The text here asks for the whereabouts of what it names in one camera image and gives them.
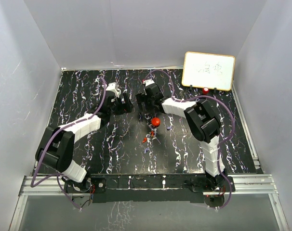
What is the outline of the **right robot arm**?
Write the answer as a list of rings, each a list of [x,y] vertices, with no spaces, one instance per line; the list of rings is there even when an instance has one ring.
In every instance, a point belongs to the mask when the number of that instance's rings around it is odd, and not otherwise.
[[[221,122],[205,100],[181,101],[168,98],[157,87],[147,87],[144,93],[136,95],[140,111],[157,110],[187,120],[194,138],[200,142],[205,158],[207,189],[217,191],[225,184],[232,189],[226,168],[219,153]]]

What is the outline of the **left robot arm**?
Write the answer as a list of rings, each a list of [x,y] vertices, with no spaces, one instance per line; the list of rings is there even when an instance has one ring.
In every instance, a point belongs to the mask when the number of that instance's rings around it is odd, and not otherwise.
[[[36,161],[66,176],[69,185],[81,192],[91,187],[90,173],[73,160],[74,145],[81,138],[103,128],[112,115],[130,113],[133,104],[127,93],[117,96],[106,91],[99,111],[91,109],[83,117],[66,125],[47,127],[36,151]]]

